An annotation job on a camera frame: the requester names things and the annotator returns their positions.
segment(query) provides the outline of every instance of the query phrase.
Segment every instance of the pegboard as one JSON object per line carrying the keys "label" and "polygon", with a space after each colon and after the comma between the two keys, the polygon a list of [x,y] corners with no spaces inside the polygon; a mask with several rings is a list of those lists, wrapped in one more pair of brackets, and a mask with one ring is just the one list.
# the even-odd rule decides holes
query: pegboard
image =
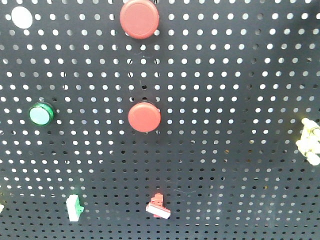
{"label": "pegboard", "polygon": [[[121,0],[0,2],[0,239],[320,238],[318,167],[295,145],[319,122],[319,1],[157,0],[144,40]],[[50,125],[28,119],[39,100]],[[149,133],[128,123],[143,100]],[[168,220],[145,212],[156,193]]]}

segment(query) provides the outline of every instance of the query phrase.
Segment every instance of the red button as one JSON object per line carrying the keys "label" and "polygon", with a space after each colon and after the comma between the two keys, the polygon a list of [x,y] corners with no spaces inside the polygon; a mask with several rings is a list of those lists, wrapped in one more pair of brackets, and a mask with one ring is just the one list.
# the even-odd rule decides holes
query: red button
{"label": "red button", "polygon": [[151,103],[140,102],[134,105],[128,114],[131,127],[143,133],[155,130],[161,121],[159,109]]}
{"label": "red button", "polygon": [[120,12],[123,30],[134,39],[146,39],[159,25],[159,12],[149,0],[130,0]]}

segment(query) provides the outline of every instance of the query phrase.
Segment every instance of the round green button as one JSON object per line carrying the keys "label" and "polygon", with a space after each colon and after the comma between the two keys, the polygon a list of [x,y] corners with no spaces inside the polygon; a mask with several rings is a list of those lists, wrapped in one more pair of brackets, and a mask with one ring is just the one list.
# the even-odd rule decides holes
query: round green button
{"label": "round green button", "polygon": [[30,120],[39,126],[49,124],[55,117],[54,108],[46,102],[37,102],[29,109]]}

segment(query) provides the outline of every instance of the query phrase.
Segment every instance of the plastic clip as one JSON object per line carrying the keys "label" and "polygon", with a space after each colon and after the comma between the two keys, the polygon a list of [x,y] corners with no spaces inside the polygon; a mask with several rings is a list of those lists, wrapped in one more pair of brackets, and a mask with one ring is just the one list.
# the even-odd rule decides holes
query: plastic clip
{"label": "plastic clip", "polygon": [[301,139],[296,141],[298,150],[314,166],[320,164],[320,126],[308,118],[302,119]]}
{"label": "plastic clip", "polygon": [[84,211],[84,207],[80,206],[79,196],[70,195],[66,200],[66,208],[69,214],[70,222],[78,222],[81,213]]}
{"label": "plastic clip", "polygon": [[145,210],[148,213],[153,214],[154,218],[168,219],[171,215],[171,211],[163,206],[164,196],[161,193],[157,193],[151,198],[151,202],[146,206]]}

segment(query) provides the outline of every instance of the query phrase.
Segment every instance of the red clip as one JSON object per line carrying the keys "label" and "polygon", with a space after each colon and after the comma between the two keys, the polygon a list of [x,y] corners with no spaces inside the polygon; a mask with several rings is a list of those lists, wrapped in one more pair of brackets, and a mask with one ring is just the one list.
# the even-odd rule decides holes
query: red clip
{"label": "red clip", "polygon": [[151,202],[146,206],[145,210],[153,214],[154,218],[168,219],[171,211],[163,206],[164,196],[157,193],[151,198]]}
{"label": "red clip", "polygon": [[[164,206],[164,196],[161,193],[157,193],[151,198],[151,203],[159,207]],[[160,216],[153,214],[154,218],[160,218]]]}

